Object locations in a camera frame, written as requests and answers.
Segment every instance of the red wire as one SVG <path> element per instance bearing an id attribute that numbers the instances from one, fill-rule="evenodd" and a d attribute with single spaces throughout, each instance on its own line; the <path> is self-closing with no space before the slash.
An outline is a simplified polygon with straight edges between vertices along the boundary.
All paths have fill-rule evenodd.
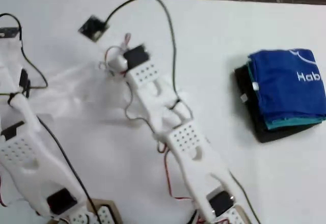
<path id="1" fill-rule="evenodd" d="M 167 181 L 168 181 L 168 189 L 169 189 L 169 195 L 176 200 L 191 200 L 189 197 L 174 197 L 172 195 L 172 189 L 171 189 L 171 182 L 170 182 L 170 175 L 169 175 L 169 169 L 168 169 L 168 162 L 167 162 L 167 156 L 169 153 L 170 149 L 168 149 L 164 155 L 164 167 L 165 167 L 165 173 L 167 175 Z"/>
<path id="2" fill-rule="evenodd" d="M 200 218 L 200 216 L 198 216 L 198 220 L 197 220 L 196 224 L 202 224 L 205 222 L 206 222 L 205 220 L 203 220 L 202 218 Z"/>
<path id="3" fill-rule="evenodd" d="M 1 176 L 0 176 L 0 205 L 2 205 L 2 207 L 7 207 L 7 205 L 5 205 L 1 197 Z"/>
<path id="4" fill-rule="evenodd" d="M 158 153 L 162 154 L 165 152 L 165 150 L 167 149 L 167 144 L 164 144 L 164 148 L 162 150 L 159 149 L 159 142 L 157 142 L 157 151 Z"/>

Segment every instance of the black fabric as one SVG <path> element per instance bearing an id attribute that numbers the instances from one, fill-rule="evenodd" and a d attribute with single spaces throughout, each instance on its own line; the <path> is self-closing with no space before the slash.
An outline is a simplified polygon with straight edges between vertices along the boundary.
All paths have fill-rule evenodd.
<path id="1" fill-rule="evenodd" d="M 241 94 L 246 94 L 248 97 L 245 105 L 249 111 L 250 117 L 254 124 L 255 134 L 261 143 L 267 143 L 277 139 L 281 139 L 295 133 L 304 131 L 316 124 L 301 125 L 301 126 L 286 126 L 273 130 L 268 130 L 263 116 L 259 112 L 258 99 L 250 80 L 248 67 L 244 65 L 235 70 L 235 77 Z"/>

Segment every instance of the white plastic bracket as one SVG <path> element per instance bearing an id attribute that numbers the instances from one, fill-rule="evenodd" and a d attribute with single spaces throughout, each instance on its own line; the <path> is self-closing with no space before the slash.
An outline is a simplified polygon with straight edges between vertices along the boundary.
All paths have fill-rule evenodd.
<path id="1" fill-rule="evenodd" d="M 0 93 L 15 93 L 17 89 L 8 69 L 0 67 Z M 0 163 L 11 175 L 20 194 L 40 215 L 56 219 L 86 205 L 86 196 L 69 167 L 46 148 L 38 136 L 42 127 L 27 99 L 17 94 L 10 105 L 21 112 L 24 124 L 16 128 L 15 136 L 7 140 L 0 136 Z M 55 215 L 47 198 L 63 188 L 77 204 Z"/>
<path id="2" fill-rule="evenodd" d="M 234 197 L 242 196 L 221 156 L 214 152 L 182 103 L 174 108 L 180 120 L 175 121 L 168 130 L 163 129 L 161 111 L 170 108 L 177 97 L 171 85 L 160 77 L 159 70 L 152 61 L 128 71 L 126 80 L 145 109 L 154 136 L 167 143 L 176 157 L 186 186 L 203 217 L 209 223 L 221 220 L 215 215 L 209 200 L 223 190 Z M 155 95 L 149 92 L 153 86 L 156 88 Z"/>
<path id="3" fill-rule="evenodd" d="M 165 142 L 176 157 L 193 200 L 205 219 L 217 221 L 209 200 L 223 190 L 241 194 L 222 158 L 213 150 L 194 121 L 166 134 Z"/>

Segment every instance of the connector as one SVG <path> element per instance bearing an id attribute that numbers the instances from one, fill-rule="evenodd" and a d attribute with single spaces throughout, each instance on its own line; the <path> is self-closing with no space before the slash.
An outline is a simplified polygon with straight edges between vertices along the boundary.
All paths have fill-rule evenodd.
<path id="1" fill-rule="evenodd" d="M 105 22 L 92 15 L 78 30 L 78 32 L 82 33 L 93 42 L 97 42 L 97 40 L 100 39 L 107 29 L 108 25 L 105 24 Z"/>

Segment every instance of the teal fabric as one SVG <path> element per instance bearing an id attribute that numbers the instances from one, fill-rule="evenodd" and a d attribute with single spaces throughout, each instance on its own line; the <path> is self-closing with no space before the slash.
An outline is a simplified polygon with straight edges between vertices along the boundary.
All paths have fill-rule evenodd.
<path id="1" fill-rule="evenodd" d="M 321 118 L 289 118 L 289 119 L 279 119 L 272 122 L 265 121 L 268 130 L 284 127 L 284 126 L 298 126 L 298 125 L 308 125 L 321 123 L 325 120 L 324 117 Z"/>
<path id="2" fill-rule="evenodd" d="M 252 74 L 252 70 L 250 68 L 250 62 L 247 62 L 248 72 L 251 79 L 251 82 L 255 82 L 254 76 Z M 301 118 L 301 117 L 294 117 L 294 118 L 284 118 L 284 119 L 278 119 L 271 122 L 268 122 L 265 120 L 265 124 L 268 128 L 268 130 L 279 128 L 279 127 L 285 127 L 285 126 L 298 126 L 298 125 L 308 125 L 308 124 L 316 124 L 321 123 L 324 121 L 325 117 L 319 117 L 319 118 Z"/>

